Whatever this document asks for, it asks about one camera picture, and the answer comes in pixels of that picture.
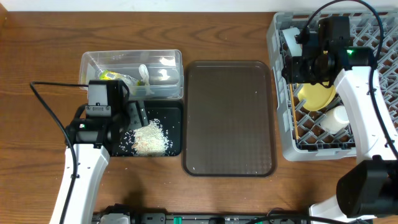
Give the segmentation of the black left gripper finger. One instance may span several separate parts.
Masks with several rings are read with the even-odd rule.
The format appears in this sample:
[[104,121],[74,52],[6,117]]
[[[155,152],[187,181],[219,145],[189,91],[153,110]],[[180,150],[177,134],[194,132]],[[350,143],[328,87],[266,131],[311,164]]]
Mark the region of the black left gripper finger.
[[148,122],[148,118],[147,118],[147,111],[146,111],[146,108],[145,108],[144,101],[143,100],[139,100],[137,103],[138,103],[139,112],[140,112],[141,125],[142,125],[142,127],[148,126],[149,122]]
[[130,124],[128,130],[135,130],[139,128],[139,112],[135,102],[129,103],[127,112],[130,117]]

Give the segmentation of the light blue bowl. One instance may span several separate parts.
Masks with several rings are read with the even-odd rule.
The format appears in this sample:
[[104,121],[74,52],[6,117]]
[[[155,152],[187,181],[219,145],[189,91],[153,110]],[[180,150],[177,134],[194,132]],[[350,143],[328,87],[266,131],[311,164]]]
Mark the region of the light blue bowl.
[[295,36],[299,35],[300,30],[296,27],[284,29],[282,31],[290,54],[293,57],[300,57],[302,55],[302,47],[295,40]]

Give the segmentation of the white wrapper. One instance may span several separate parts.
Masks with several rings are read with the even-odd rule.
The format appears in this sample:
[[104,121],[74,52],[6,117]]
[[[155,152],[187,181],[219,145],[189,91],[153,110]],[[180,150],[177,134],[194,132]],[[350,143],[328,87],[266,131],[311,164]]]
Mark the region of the white wrapper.
[[140,76],[142,78],[142,81],[144,82],[144,86],[145,86],[145,89],[146,89],[146,95],[154,94],[154,92],[150,88],[149,71],[148,71],[146,65],[141,64],[139,66],[139,73],[140,73]]

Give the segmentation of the yellow plate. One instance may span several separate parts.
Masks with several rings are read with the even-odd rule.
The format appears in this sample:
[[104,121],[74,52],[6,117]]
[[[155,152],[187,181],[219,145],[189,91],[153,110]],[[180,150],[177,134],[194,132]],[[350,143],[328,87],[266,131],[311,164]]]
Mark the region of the yellow plate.
[[317,83],[311,85],[303,84],[301,90],[297,93],[299,101],[305,100],[303,107],[308,111],[318,111],[331,103],[336,95],[336,89],[332,85],[326,88]]

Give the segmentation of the pale green cup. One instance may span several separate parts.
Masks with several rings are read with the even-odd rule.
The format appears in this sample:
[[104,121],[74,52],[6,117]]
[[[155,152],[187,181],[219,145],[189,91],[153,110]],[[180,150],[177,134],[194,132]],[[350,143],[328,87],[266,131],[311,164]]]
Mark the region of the pale green cup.
[[320,126],[330,134],[336,134],[349,125],[348,115],[344,106],[337,106],[327,111],[325,116],[326,118],[320,122]]

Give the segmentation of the wooden chopstick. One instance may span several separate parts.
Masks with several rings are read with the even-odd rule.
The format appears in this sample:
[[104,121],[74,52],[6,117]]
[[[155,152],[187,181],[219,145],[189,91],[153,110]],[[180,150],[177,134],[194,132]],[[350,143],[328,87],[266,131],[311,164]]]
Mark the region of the wooden chopstick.
[[296,110],[295,110],[295,103],[294,103],[294,92],[293,92],[292,84],[289,84],[289,91],[290,91],[290,102],[291,102],[291,107],[292,107],[292,116],[293,116],[293,122],[294,122],[295,140],[298,141],[299,133],[298,133],[298,127],[297,127]]

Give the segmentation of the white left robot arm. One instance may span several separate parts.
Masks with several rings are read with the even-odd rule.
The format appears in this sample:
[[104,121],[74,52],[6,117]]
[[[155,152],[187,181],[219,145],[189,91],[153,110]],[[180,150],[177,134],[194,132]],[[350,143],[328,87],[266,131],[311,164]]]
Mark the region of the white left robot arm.
[[50,223],[91,223],[98,188],[112,156],[134,156],[132,138],[134,128],[148,123],[143,102],[127,105],[130,122],[122,125],[112,139],[111,134],[100,134],[104,127],[84,123],[76,118],[67,127],[72,146],[65,153],[65,170]]

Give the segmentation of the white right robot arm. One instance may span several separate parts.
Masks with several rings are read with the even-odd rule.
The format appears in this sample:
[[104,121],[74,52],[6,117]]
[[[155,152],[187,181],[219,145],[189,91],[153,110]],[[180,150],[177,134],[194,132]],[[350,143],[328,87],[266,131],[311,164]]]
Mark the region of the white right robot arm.
[[340,222],[397,213],[397,131],[379,87],[378,53],[355,47],[346,16],[284,31],[292,55],[287,83],[334,87],[346,110],[356,146],[356,166],[337,183],[336,194],[310,207],[313,217]]

